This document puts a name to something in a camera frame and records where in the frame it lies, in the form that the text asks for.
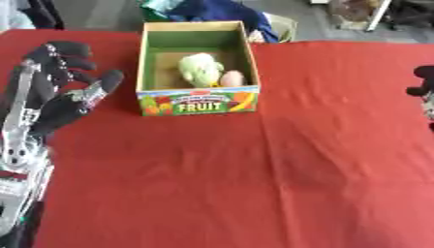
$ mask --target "robot finger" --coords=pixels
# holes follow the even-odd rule
[[[434,78],[434,66],[419,66],[415,68],[414,74],[419,78]]]
[[[70,73],[73,75],[75,81],[80,81],[80,82],[84,82],[87,84],[91,84],[91,83],[97,81],[96,78],[94,78],[94,77],[92,77],[86,73],[80,72],[80,71],[71,70]]]
[[[124,79],[124,74],[119,70],[105,72],[101,77],[101,87],[106,93],[111,93]]]
[[[69,69],[82,69],[86,71],[97,69],[97,65],[94,62],[82,58],[62,57],[62,60],[66,62],[65,66]]]
[[[57,56],[78,56],[89,57],[91,55],[90,47],[82,43],[74,42],[48,42],[27,53],[23,59],[32,59],[37,63],[45,64],[51,61],[52,57]]]
[[[67,41],[52,41],[48,43],[56,47],[56,51],[64,56],[78,56],[87,58],[92,55],[90,46],[84,43]]]

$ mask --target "plush apple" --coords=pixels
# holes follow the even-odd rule
[[[228,71],[220,78],[222,87],[239,87],[244,84],[244,75],[239,71]]]

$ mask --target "table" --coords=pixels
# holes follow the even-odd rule
[[[434,246],[434,139],[405,94],[433,45],[257,45],[257,112],[141,117],[137,34],[7,32],[1,81],[48,40],[126,79],[55,134],[37,248]]]

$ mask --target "green container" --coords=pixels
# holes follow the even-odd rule
[[[179,61],[206,52],[245,77],[239,87],[194,88],[178,70]],[[240,21],[145,23],[137,97],[144,116],[255,111],[260,80]]]

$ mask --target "red table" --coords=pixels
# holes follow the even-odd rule
[[[254,46],[258,112],[141,117],[136,34],[7,32],[1,81],[49,40],[126,80],[55,135],[37,248],[434,247],[434,136],[405,94],[433,45]]]

